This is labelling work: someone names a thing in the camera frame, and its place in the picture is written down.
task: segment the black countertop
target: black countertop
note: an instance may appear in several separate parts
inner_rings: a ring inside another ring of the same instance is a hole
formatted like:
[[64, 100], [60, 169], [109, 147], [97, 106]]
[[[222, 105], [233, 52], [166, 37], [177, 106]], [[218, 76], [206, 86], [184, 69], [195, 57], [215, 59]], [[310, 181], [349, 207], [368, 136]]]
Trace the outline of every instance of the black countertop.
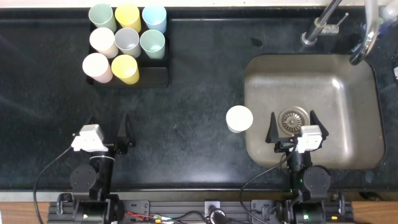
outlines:
[[[0, 189], [30, 190], [40, 170], [94, 115], [106, 140], [130, 115], [137, 147], [117, 156], [113, 190], [237, 189], [264, 167], [246, 152], [245, 133], [231, 133], [227, 110], [244, 104], [244, 69], [261, 54], [350, 54], [364, 9], [350, 12], [340, 34], [304, 48], [321, 9], [169, 9], [168, 88], [98, 89], [81, 63], [88, 53], [87, 9], [2, 10], [0, 17]], [[392, 72], [398, 30], [368, 57], [376, 72], [387, 152], [369, 170], [332, 170], [331, 189], [398, 189], [398, 86]], [[68, 190], [70, 172], [87, 163], [69, 152], [42, 177], [40, 189]], [[275, 170], [252, 189], [289, 190]]]

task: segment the plastic cup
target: plastic cup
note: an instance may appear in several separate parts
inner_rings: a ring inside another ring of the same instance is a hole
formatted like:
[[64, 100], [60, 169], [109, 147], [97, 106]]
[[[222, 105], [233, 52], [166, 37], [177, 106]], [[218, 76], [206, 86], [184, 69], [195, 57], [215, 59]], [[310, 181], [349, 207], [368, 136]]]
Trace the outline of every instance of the plastic cup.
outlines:
[[118, 47], [114, 43], [113, 32], [105, 27], [97, 28], [91, 33], [90, 44], [107, 58], [114, 58], [119, 53]]
[[161, 59], [164, 57], [165, 39], [161, 32], [147, 30], [141, 35], [139, 43], [150, 58]]
[[250, 128], [253, 114], [245, 106], [233, 106], [226, 114], [226, 123], [233, 133], [240, 133]]
[[96, 4], [88, 11], [88, 17], [96, 27], [106, 27], [112, 32], [116, 31], [116, 21], [110, 5]]
[[130, 55], [117, 56], [112, 62], [112, 72], [125, 84], [134, 84], [139, 79], [136, 59]]
[[87, 55], [83, 61], [83, 71], [100, 83], [107, 83], [113, 77], [108, 59], [100, 53]]
[[123, 28], [117, 31], [114, 35], [114, 42], [116, 46], [126, 55], [131, 55], [138, 58], [141, 54], [139, 45], [139, 35], [137, 31], [132, 28]]
[[142, 18], [149, 29], [160, 31], [164, 34], [167, 27], [167, 13], [163, 6], [148, 6], [142, 11]]
[[141, 20], [137, 6], [133, 4], [123, 4], [116, 8], [114, 15], [123, 28], [132, 28], [137, 32], [141, 31]]

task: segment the white cup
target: white cup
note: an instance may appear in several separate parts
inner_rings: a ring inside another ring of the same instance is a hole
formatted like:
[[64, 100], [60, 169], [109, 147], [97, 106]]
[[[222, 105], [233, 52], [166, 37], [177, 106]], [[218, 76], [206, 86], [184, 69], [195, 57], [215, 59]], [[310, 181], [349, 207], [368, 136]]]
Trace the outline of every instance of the white cup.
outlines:
[[114, 43], [113, 32], [105, 27], [97, 28], [91, 33], [90, 44], [107, 58], [114, 58], [119, 53], [118, 47]]
[[126, 55], [131, 55], [138, 58], [141, 54], [141, 47], [139, 45], [139, 35], [137, 31], [132, 28], [123, 28], [117, 31], [114, 35], [114, 42], [116, 46]]
[[142, 49], [152, 59], [161, 59], [165, 52], [165, 39], [157, 30], [147, 30], [141, 35], [139, 41]]
[[160, 31], [164, 34], [167, 27], [167, 13], [163, 6], [148, 6], [142, 11], [142, 18], [149, 29]]
[[83, 61], [83, 71], [100, 83], [111, 81], [113, 73], [108, 59], [100, 53], [87, 55]]
[[106, 27], [112, 32], [116, 31], [116, 21], [110, 5], [96, 4], [88, 11], [88, 18], [98, 28]]
[[250, 128], [253, 114], [245, 106], [233, 106], [226, 114], [226, 123], [233, 133], [240, 133]]

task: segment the yellow cup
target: yellow cup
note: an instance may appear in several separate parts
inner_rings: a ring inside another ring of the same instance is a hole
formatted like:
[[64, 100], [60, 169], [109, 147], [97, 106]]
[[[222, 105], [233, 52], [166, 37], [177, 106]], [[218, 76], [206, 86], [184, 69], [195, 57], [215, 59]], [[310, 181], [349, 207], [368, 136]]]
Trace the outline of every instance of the yellow cup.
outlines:
[[119, 55], [112, 62], [112, 72], [125, 84], [138, 82], [139, 72], [137, 61], [130, 55]]
[[141, 19], [137, 6], [123, 4], [116, 9], [114, 15], [123, 28], [133, 28], [137, 32], [141, 31]]

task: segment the sink basin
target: sink basin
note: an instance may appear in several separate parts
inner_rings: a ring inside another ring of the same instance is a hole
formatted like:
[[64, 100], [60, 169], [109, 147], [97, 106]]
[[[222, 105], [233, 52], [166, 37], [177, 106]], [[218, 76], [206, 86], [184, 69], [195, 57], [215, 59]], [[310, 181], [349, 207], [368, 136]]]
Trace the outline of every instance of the sink basin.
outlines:
[[376, 83], [365, 62], [353, 66], [348, 55], [262, 55], [245, 71], [245, 106], [254, 117], [246, 131], [246, 149], [262, 166], [280, 161], [265, 142], [271, 113], [280, 137], [309, 125], [311, 110], [329, 136], [311, 153], [314, 165], [331, 169], [376, 167], [385, 153]]

